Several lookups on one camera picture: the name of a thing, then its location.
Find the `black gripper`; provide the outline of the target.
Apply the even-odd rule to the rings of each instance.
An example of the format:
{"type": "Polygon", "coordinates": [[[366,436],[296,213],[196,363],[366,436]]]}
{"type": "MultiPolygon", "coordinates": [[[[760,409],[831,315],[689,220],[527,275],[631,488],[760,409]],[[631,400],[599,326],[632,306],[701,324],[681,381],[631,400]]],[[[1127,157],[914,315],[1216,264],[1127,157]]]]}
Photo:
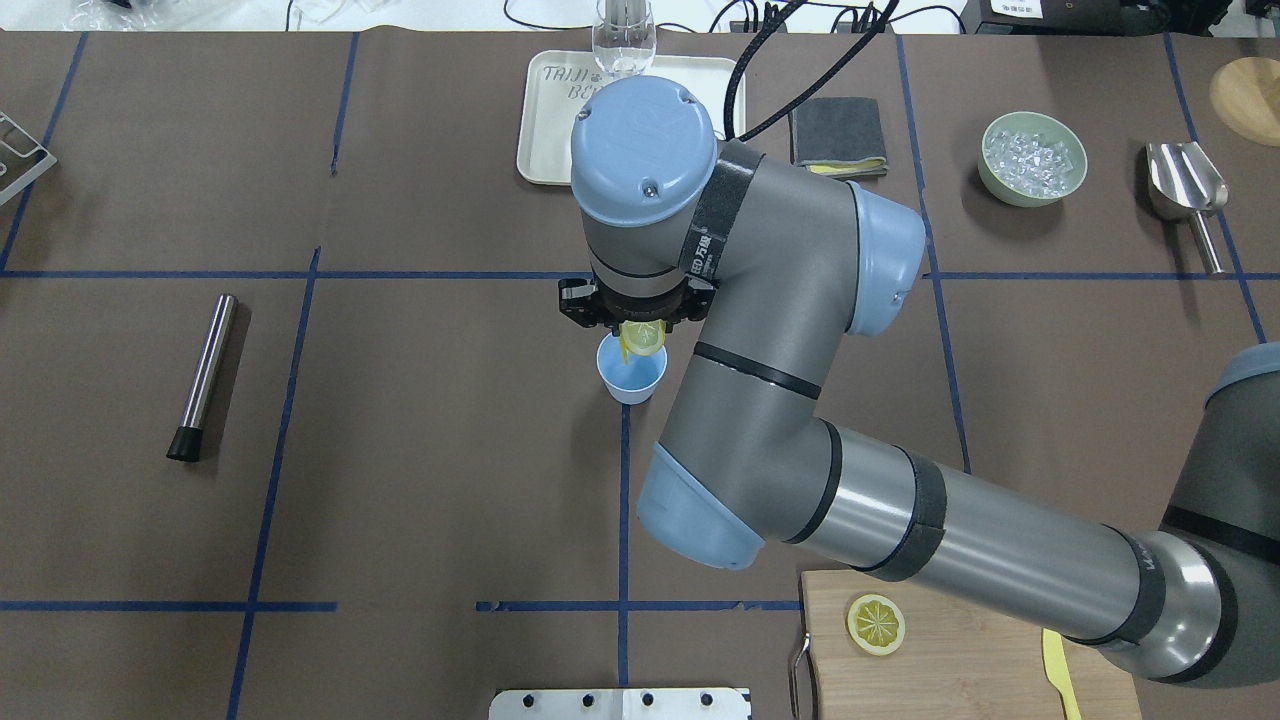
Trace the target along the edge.
{"type": "Polygon", "coordinates": [[[599,278],[564,278],[557,282],[561,314],[584,328],[607,327],[612,333],[625,322],[660,322],[671,331],[673,325],[707,318],[714,301],[716,288],[694,287],[681,281],[664,293],[650,297],[632,297],[605,286],[599,278]]]}

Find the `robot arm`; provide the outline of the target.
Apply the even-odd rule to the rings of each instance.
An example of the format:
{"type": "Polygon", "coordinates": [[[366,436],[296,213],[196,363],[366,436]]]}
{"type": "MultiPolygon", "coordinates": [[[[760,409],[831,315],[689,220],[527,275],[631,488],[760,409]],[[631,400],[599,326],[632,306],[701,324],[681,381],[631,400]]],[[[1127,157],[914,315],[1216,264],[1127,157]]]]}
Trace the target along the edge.
{"type": "Polygon", "coordinates": [[[637,515],[671,551],[744,570],[774,541],[1060,633],[1134,676],[1277,679],[1277,343],[1206,395],[1157,530],[1087,520],[847,427],[854,337],[919,277],[922,215],[737,138],[671,79],[636,76],[571,118],[591,263],[559,287],[580,325],[700,325],[637,515]]]}

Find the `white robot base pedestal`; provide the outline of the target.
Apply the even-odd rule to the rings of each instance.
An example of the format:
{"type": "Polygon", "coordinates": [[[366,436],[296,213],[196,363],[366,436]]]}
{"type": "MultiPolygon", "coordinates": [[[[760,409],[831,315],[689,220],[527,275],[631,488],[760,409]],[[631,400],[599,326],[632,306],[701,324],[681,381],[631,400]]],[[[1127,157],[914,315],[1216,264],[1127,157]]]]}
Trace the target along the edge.
{"type": "Polygon", "coordinates": [[[731,687],[502,691],[489,719],[751,719],[748,689],[731,687]]]}

